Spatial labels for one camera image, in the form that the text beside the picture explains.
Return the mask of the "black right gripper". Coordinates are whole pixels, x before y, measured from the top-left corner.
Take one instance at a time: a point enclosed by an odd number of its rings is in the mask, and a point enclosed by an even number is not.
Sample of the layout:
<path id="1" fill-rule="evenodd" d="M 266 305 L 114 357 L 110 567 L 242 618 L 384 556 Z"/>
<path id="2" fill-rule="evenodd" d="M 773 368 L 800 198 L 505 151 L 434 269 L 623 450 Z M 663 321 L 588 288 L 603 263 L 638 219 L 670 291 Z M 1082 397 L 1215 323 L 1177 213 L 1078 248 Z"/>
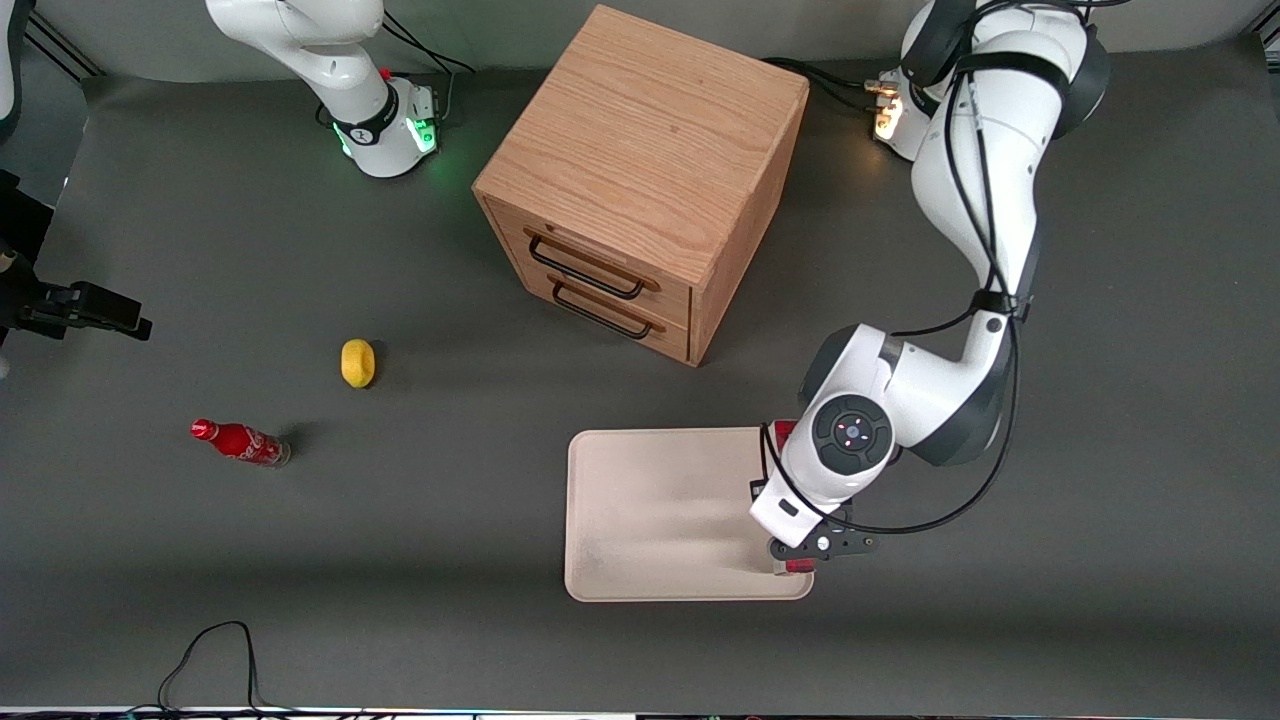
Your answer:
<path id="1" fill-rule="evenodd" d="M 19 178 L 1 172 L 1 338 L 12 331 L 26 331 L 61 341 L 68 329 L 115 332 L 137 341 L 148 341 L 154 324 L 143 318 L 142 305 L 90 282 L 68 287 L 46 284 L 45 322 L 20 324 L 20 310 L 44 296 L 35 274 L 52 209 L 19 188 Z"/>

